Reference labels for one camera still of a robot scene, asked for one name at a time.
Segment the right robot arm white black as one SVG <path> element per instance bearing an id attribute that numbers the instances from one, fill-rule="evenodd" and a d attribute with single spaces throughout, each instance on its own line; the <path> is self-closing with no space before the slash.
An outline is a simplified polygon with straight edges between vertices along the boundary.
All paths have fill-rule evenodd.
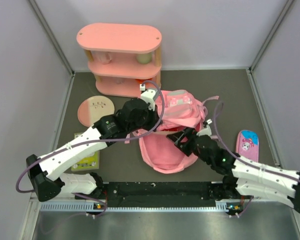
<path id="1" fill-rule="evenodd" d="M 255 162 L 221 148 L 212 136 L 193 128 L 168 134 L 185 155 L 195 155 L 224 176 L 223 192 L 228 198 L 251 196 L 282 203 L 300 214 L 300 171 Z"/>

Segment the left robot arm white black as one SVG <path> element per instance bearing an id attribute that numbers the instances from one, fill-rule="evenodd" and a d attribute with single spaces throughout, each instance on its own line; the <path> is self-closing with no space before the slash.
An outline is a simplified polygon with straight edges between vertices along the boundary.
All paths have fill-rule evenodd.
<path id="1" fill-rule="evenodd" d="M 40 157 L 26 158 L 28 178 L 40 202 L 49 201 L 61 192 L 80 193 L 99 198 L 104 191 L 97 174 L 76 175 L 65 171 L 88 155 L 116 142 L 124 142 L 130 133 L 154 131 L 160 118 L 155 100 L 132 98 L 116 113 L 105 115 L 80 136 L 55 151 Z"/>

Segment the pink school backpack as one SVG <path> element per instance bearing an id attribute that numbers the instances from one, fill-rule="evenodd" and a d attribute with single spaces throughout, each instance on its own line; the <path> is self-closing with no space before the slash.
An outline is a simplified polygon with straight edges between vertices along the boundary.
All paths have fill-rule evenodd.
<path id="1" fill-rule="evenodd" d="M 138 139 L 143 161 L 155 171 L 162 174 L 174 174 L 183 171 L 194 164 L 198 157 L 186 156 L 174 143 L 167 139 L 167 134 L 160 134 L 165 129 L 178 128 L 178 131 L 186 127 L 200 131 L 203 122 L 208 115 L 205 103 L 210 100 L 218 100 L 218 96 L 212 96 L 204 101 L 199 101 L 186 90 L 162 91 L 164 101 L 158 97 L 155 101 L 157 112 L 164 112 L 161 124 L 156 131 Z"/>

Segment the red colourful comic book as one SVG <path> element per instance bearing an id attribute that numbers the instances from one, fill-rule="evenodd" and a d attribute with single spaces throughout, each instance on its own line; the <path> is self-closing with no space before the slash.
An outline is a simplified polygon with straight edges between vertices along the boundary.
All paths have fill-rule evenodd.
<path id="1" fill-rule="evenodd" d="M 164 135 L 169 135 L 169 134 L 174 134 L 178 131 L 178 128 L 169 128 L 169 129 L 163 129 L 161 131 L 158 131 L 158 134 L 164 134 Z"/>

